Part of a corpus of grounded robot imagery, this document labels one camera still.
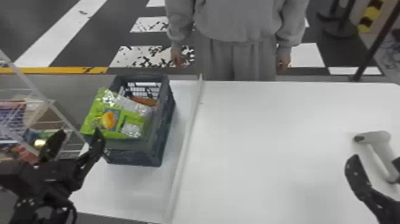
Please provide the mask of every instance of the white tabletop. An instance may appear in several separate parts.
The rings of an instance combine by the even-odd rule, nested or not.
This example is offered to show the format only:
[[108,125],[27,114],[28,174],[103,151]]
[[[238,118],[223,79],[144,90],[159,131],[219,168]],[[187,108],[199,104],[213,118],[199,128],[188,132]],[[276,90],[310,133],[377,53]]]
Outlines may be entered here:
[[352,137],[387,130],[400,155],[400,87],[376,83],[206,82],[173,224],[377,224],[344,164],[358,153],[373,186],[371,148]]
[[113,165],[100,159],[71,200],[82,213],[161,223],[174,180],[197,81],[171,81],[176,110],[161,167]]

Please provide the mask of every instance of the yellow and black striped post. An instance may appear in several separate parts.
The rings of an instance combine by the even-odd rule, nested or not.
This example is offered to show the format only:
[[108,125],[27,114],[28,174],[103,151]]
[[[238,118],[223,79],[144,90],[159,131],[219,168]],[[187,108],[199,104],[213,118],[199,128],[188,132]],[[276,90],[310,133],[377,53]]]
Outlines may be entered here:
[[385,0],[370,1],[358,25],[358,31],[360,33],[368,33],[371,30],[371,26],[374,23],[374,20],[379,17],[380,10],[382,9],[382,5],[384,2]]

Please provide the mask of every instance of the dark blue basket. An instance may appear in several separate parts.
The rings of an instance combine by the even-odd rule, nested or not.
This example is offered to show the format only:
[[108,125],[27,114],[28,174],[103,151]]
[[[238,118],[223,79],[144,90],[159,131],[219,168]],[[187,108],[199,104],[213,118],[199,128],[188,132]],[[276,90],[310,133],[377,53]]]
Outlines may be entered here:
[[111,164],[159,167],[175,109],[168,76],[117,76],[110,90],[126,97],[157,99],[153,119],[140,139],[107,139],[104,159]]

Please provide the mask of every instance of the display rack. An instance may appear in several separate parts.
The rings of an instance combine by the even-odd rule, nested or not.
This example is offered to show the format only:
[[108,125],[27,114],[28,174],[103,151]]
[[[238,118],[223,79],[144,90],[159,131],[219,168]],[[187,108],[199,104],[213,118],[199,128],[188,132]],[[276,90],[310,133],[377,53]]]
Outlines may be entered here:
[[0,89],[0,141],[3,144],[21,145],[34,155],[39,155],[39,149],[30,140],[30,136],[37,133],[51,135],[62,129],[67,137],[57,158],[76,158],[86,143],[83,135],[55,106],[55,101],[45,97],[1,49],[0,61],[3,61],[24,85],[18,89]]

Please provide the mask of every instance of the snack bag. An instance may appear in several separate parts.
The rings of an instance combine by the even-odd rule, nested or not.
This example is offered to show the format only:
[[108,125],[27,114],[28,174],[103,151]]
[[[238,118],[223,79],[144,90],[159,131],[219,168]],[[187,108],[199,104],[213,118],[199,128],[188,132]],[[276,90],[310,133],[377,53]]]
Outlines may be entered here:
[[105,138],[140,138],[149,118],[140,112],[125,110],[118,102],[117,94],[106,88],[99,89],[80,132],[92,135],[98,127]]

